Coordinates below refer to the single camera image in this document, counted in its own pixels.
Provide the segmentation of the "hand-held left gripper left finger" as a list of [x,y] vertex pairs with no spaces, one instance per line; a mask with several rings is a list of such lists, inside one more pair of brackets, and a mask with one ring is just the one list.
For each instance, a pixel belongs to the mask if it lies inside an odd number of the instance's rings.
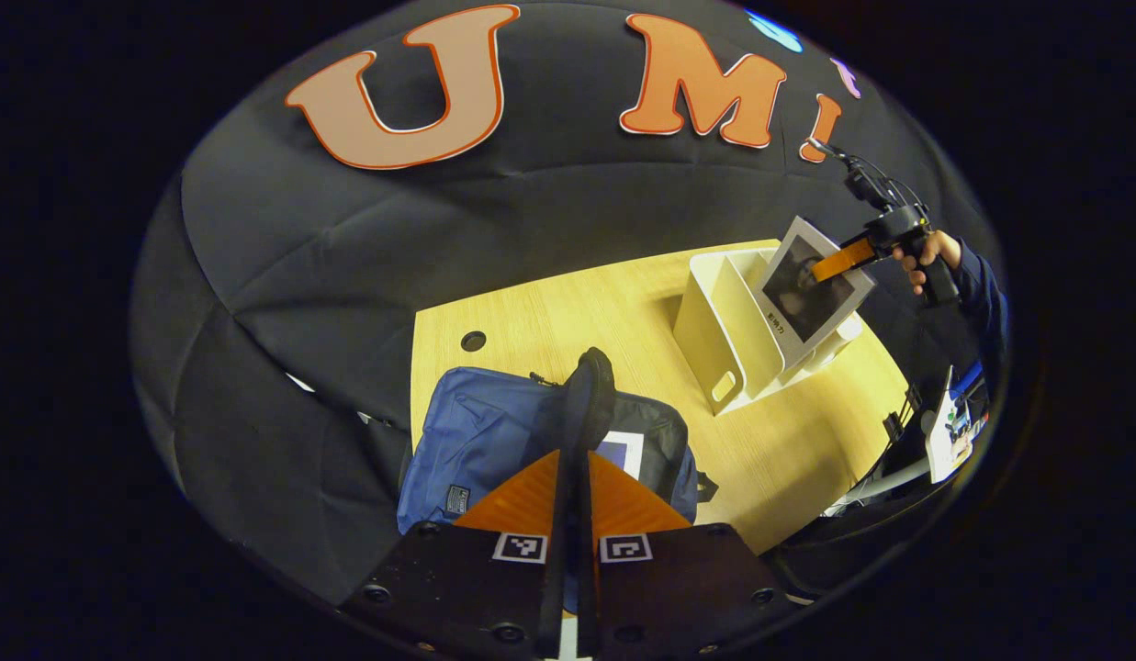
[[341,612],[415,654],[542,660],[559,654],[570,460],[554,451],[458,522],[416,522]]

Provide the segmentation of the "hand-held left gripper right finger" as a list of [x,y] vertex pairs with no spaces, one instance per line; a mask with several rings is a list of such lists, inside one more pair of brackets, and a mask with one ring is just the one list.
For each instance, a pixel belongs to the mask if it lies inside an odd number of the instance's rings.
[[690,522],[594,452],[580,497],[580,655],[728,660],[794,614],[782,581],[730,524]]

